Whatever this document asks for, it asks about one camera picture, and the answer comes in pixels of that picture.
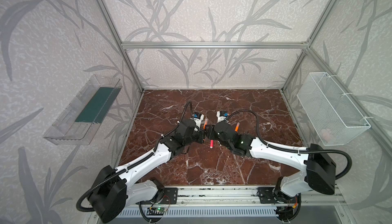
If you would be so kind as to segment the orange marker pen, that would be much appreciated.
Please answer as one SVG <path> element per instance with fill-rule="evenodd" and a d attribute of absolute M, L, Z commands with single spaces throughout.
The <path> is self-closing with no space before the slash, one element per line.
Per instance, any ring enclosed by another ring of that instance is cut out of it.
<path fill-rule="evenodd" d="M 235 127 L 235 132 L 238 132 L 239 126 L 240 126 L 240 123 L 237 123 L 237 124 L 236 124 L 236 127 Z"/>
<path fill-rule="evenodd" d="M 203 130 L 206 129 L 207 124 L 208 124 L 208 119 L 205 119 L 205 122 L 204 122 L 204 125 L 203 125 Z"/>

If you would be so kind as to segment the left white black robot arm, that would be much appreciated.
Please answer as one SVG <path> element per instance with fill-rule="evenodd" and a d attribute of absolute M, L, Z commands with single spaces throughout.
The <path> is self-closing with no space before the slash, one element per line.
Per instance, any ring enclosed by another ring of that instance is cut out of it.
<path fill-rule="evenodd" d="M 158 200 L 164 187 L 157 180 L 139 180 L 158 166 L 181 155 L 186 146 L 199 142 L 202 118 L 184 119 L 173 131 L 158 139 L 156 145 L 135 160 L 112 168 L 106 166 L 92 187 L 76 202 L 80 212 L 95 212 L 102 223 L 115 219 L 124 208 L 143 201 Z"/>

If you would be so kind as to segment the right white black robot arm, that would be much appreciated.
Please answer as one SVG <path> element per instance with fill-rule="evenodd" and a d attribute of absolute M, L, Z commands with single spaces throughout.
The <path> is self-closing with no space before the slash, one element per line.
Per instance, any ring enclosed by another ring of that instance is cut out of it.
<path fill-rule="evenodd" d="M 295 197 L 307 191 L 324 195 L 335 193 L 335 182 L 351 169 L 350 156 L 339 150 L 324 150 L 317 144 L 310 147 L 290 147 L 238 132 L 226 121 L 203 127 L 206 138 L 218 141 L 231 153 L 253 159 L 266 159 L 290 166 L 297 173 L 280 177 L 274 187 L 275 197 Z M 336 173 L 336 163 L 330 154 L 341 154 L 347 159 L 347 166 L 340 174 Z"/>

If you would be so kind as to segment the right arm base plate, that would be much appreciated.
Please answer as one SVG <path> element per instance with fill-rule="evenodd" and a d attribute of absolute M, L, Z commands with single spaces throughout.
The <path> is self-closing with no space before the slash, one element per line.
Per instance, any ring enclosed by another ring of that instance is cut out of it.
<path fill-rule="evenodd" d="M 284 194 L 281 190 L 274 187 L 258 187 L 257 196 L 261 204 L 295 204 L 296 197 Z"/>

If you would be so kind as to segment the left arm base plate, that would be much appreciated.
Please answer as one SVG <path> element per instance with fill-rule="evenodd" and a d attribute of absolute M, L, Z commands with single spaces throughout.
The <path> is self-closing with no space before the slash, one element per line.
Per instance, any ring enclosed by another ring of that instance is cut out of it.
<path fill-rule="evenodd" d="M 152 200 L 146 201 L 147 204 L 176 204 L 178 198 L 178 188 L 164 188 L 158 190 Z"/>

